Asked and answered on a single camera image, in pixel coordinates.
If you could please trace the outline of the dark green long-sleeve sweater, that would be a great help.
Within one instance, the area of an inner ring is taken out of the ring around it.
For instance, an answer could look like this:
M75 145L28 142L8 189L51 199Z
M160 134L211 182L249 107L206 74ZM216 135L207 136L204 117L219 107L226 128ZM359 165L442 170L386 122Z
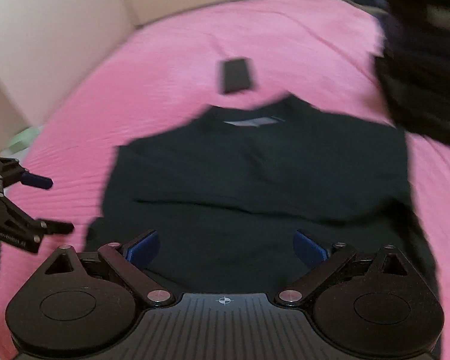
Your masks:
M279 291L307 272L298 231L366 253L396 245L437 286L404 132L292 95L252 111L212 107L120 146L101 211L86 250L153 230L147 272L175 293Z

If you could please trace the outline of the stack of folded dark clothes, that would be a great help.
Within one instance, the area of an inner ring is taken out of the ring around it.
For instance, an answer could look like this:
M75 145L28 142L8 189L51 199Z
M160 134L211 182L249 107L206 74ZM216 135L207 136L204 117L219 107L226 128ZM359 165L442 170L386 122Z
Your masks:
M450 0L351 0L379 9L375 71L396 125L450 146Z

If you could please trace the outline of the pink ribbed bed blanket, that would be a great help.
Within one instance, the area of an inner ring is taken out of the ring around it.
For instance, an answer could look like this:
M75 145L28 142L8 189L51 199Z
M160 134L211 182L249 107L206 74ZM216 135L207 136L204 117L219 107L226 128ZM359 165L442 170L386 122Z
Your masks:
M230 2L136 33L54 114L28 154L26 166L52 179L52 188L11 190L29 215L71 222L74 231L46 236L37 253L1 246L0 358L14 359L24 336L32 338L28 350L52 358L104 357L147 324L145 343L123 345L121 358L308 359L303 335L283 337L285 322L264 311L291 283L250 293L161 285L173 303L148 305L99 248L86 250L120 146L182 127L212 107L252 111L292 95L404 132L412 206L436 268L432 288L396 245L355 248L303 302L314 327L345 352L357 339L363 358L437 348L450 359L450 146L393 122L374 63L383 40L375 16L342 0ZM251 60L254 87L221 94L219 64L239 58Z

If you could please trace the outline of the beige wooden headboard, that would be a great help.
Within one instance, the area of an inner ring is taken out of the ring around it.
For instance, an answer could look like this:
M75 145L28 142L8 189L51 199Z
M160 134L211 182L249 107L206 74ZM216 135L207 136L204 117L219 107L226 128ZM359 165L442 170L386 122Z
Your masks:
M134 29L224 1L0 0L0 84L40 125Z

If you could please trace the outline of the black smartphone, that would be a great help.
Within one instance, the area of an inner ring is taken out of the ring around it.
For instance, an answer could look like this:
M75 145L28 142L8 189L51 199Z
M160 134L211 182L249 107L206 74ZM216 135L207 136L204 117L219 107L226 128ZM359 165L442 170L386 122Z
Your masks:
M254 88L249 58L227 59L219 67L221 94L235 94Z

